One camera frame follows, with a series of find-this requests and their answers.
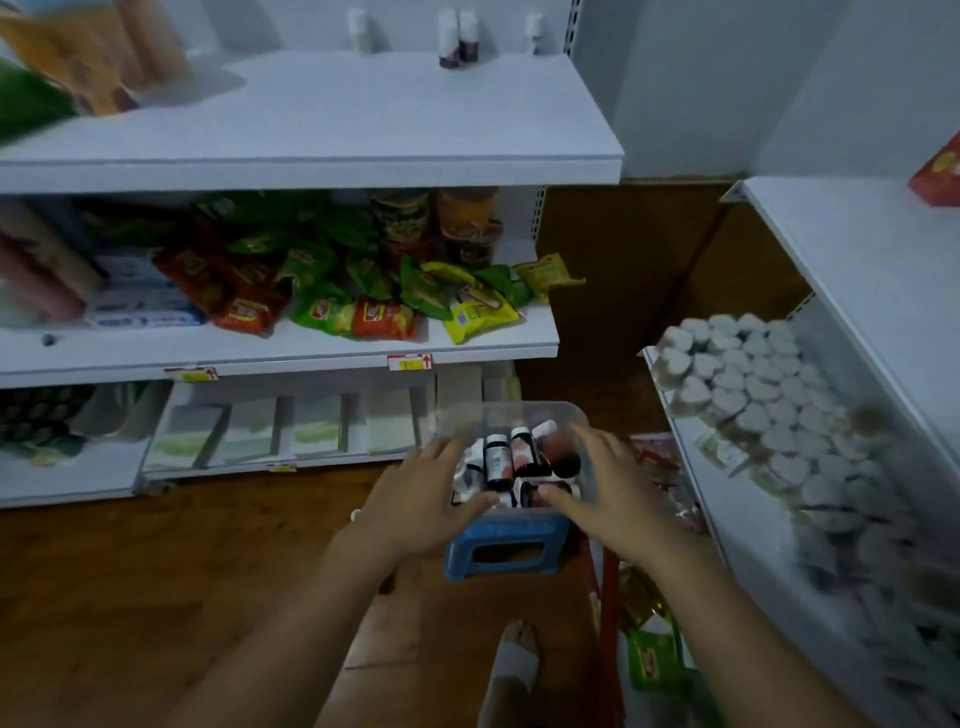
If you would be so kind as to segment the person's left hand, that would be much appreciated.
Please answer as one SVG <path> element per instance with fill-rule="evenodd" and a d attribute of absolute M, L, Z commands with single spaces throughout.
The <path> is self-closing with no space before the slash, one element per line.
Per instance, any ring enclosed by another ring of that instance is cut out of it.
<path fill-rule="evenodd" d="M 438 437 L 388 467 L 374 484 L 354 525 L 363 545 L 386 564 L 429 552 L 462 531 L 443 531 L 463 437 Z"/>

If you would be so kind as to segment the clear plastic container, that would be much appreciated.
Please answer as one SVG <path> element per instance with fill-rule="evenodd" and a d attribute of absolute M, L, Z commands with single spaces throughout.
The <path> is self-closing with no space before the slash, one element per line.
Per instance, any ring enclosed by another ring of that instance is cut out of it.
<path fill-rule="evenodd" d="M 489 429 L 507 428 L 513 425 L 534 426 L 535 423 L 555 419 L 562 426 L 586 426 L 586 415 L 575 405 L 562 401 L 501 401 L 450 405 L 439 410 L 435 435 L 470 437 L 468 447 L 474 439 L 483 436 Z M 593 466 L 585 447 L 577 442 L 584 464 L 582 477 L 583 495 L 581 500 L 594 499 L 595 485 Z"/>

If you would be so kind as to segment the person's right forearm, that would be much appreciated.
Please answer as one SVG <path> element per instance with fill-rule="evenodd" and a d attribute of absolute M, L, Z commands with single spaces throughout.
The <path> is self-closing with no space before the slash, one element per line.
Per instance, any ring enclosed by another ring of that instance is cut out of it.
<path fill-rule="evenodd" d="M 702 538 L 630 529 L 622 553 L 660 588 L 727 728 L 874 728 L 759 608 Z"/>

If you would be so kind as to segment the person's left forearm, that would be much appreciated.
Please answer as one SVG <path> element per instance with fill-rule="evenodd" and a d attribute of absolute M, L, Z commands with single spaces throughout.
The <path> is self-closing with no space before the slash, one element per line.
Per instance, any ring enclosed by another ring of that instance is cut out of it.
<path fill-rule="evenodd" d="M 408 555 L 395 528 L 363 514 L 294 596 L 173 712 L 167 728 L 313 728 L 381 583 Z"/>

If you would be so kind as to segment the pile of small dropper bottles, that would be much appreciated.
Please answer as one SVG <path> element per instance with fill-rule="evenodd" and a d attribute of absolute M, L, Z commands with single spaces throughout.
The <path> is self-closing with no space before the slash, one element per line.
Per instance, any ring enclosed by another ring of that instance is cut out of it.
<path fill-rule="evenodd" d="M 534 425 L 488 429 L 463 452 L 454 471 L 450 504 L 466 504 L 475 494 L 497 494 L 500 511 L 539 514 L 549 508 L 546 484 L 580 501 L 585 464 L 568 426 L 555 418 Z"/>

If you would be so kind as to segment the person's foot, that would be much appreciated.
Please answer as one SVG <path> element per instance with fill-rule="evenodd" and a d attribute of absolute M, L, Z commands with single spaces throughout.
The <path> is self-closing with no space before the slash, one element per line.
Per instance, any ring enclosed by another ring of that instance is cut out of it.
<path fill-rule="evenodd" d="M 524 620 L 509 623 L 494 655 L 476 728 L 531 728 L 540 662 L 534 628 Z"/>

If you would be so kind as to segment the small green red packet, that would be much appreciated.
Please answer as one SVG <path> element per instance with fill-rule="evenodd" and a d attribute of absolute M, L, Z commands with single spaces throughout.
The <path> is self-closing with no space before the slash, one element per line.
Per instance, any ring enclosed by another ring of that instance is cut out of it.
<path fill-rule="evenodd" d="M 682 691 L 688 675 L 672 621 L 654 613 L 642 625 L 627 630 L 625 637 L 634 690 L 663 694 Z"/>

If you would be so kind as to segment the pile of white heart containers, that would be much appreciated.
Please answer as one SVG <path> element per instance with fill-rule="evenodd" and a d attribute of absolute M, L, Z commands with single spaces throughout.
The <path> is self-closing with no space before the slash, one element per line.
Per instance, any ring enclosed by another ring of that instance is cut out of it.
<path fill-rule="evenodd" d="M 846 595 L 850 630 L 886 674 L 960 683 L 960 569 L 935 558 L 882 461 L 887 418 L 849 404 L 784 320 L 687 318 L 655 348 L 671 414 L 699 419 L 701 454 L 785 508 L 790 559 L 818 591 Z"/>

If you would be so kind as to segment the pile of colourful snack packets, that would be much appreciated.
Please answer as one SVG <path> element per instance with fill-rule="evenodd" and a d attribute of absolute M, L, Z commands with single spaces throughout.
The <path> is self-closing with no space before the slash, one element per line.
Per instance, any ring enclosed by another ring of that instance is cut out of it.
<path fill-rule="evenodd" d="M 272 334 L 281 315 L 305 329 L 354 340 L 410 341 L 423 319 L 454 346 L 519 324 L 555 289 L 586 284 L 556 252 L 469 270 L 441 247 L 435 192 L 434 251 L 418 263 L 386 258 L 369 195 L 358 203 L 327 191 L 224 191 L 192 204 L 153 256 L 154 266 L 214 326 Z"/>

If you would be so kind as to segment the green cup noodle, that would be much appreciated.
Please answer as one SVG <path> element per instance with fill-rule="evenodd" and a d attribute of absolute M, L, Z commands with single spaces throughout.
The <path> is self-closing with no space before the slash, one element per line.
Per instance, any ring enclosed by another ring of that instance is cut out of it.
<path fill-rule="evenodd" d="M 417 263 L 429 261 L 434 252 L 433 212 L 426 188 L 382 188 L 368 193 L 379 230 L 383 256 L 395 267 L 403 257 Z"/>

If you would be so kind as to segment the blue white tissue packs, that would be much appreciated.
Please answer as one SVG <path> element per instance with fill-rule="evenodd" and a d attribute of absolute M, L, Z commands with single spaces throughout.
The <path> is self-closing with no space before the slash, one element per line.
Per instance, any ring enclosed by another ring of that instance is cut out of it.
<path fill-rule="evenodd" d="M 106 273 L 83 320 L 92 329 L 133 331 L 202 326 L 207 316 L 153 263 L 150 250 L 102 253 L 94 261 Z"/>

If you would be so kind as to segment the pink rolled packs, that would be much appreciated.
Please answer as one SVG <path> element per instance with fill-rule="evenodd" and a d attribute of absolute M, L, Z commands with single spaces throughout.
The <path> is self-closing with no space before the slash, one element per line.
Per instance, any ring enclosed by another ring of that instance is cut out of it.
<path fill-rule="evenodd" d="M 39 213 L 0 198 L 0 327 L 82 320 L 105 277 Z"/>

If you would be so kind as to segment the red box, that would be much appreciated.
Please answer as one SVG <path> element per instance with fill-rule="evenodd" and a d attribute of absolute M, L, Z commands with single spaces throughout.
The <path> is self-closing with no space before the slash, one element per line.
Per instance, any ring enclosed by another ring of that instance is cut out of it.
<path fill-rule="evenodd" d="M 960 209 L 960 129 L 911 176 L 908 188 L 931 208 Z"/>

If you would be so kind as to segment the orange snack packet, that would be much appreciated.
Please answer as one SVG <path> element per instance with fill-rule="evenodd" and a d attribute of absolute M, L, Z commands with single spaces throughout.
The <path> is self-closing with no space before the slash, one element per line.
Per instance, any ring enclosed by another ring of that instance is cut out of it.
<path fill-rule="evenodd" d="M 159 0 L 0 0 L 0 40 L 90 116 L 117 116 L 192 76 Z"/>

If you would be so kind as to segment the large green snack packet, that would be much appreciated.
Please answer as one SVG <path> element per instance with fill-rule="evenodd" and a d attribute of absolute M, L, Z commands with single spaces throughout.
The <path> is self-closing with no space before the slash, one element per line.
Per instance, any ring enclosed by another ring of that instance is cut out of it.
<path fill-rule="evenodd" d="M 0 145 L 77 115 L 73 97 L 60 85 L 0 56 Z"/>

